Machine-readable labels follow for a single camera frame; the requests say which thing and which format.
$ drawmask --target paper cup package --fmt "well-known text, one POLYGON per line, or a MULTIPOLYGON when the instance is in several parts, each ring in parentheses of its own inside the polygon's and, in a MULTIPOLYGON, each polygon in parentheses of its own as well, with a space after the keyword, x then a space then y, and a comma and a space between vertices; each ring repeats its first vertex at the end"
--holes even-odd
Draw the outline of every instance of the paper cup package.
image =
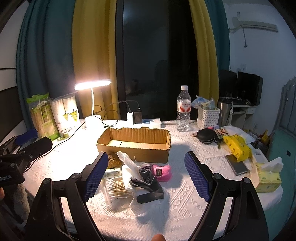
POLYGON ((50 105, 61 137, 72 136, 81 125, 75 95, 72 93, 60 96, 50 105))
POLYGON ((33 95, 27 98, 33 125, 38 131, 38 137, 48 137, 54 140, 59 137, 59 132, 52 113, 49 93, 33 95))

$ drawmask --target power adapter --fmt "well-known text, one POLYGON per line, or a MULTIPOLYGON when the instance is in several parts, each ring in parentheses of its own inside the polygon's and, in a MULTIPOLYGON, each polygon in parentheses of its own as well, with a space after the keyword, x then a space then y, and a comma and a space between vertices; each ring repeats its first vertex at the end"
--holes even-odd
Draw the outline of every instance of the power adapter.
POLYGON ((142 124, 142 111, 139 108, 137 111, 133 113, 133 123, 134 124, 142 124))

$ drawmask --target yellow plastic bag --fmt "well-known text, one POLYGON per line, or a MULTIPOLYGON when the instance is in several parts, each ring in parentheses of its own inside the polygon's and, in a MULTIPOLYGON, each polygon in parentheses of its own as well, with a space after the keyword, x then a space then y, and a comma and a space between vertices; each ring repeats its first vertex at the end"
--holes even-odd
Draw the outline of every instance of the yellow plastic bag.
POLYGON ((228 145, 231 153, 237 158, 237 161, 244 161, 248 157, 252 157, 252 151, 246 145, 244 138, 233 135, 223 137, 223 140, 228 145))

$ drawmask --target person's hand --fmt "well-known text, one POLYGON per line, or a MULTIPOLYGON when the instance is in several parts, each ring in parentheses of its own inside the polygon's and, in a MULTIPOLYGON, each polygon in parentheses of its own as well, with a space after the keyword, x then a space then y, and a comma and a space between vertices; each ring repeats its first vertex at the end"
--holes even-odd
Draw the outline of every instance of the person's hand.
POLYGON ((166 241, 162 234, 156 234, 152 237, 151 241, 166 241))
POLYGON ((4 190, 3 188, 0 188, 0 201, 4 198, 4 190))

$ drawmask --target teal curtain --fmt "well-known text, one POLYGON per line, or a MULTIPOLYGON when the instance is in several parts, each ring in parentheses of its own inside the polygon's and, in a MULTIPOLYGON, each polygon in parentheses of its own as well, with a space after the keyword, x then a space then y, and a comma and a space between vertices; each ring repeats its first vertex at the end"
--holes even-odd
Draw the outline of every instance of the teal curtain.
POLYGON ((72 20, 75 0, 33 0, 17 45, 16 79, 27 128, 33 127, 26 99, 49 92, 56 98, 74 91, 72 20))
POLYGON ((226 13, 222 0, 205 0, 214 33, 218 73, 229 70, 230 45, 226 13))

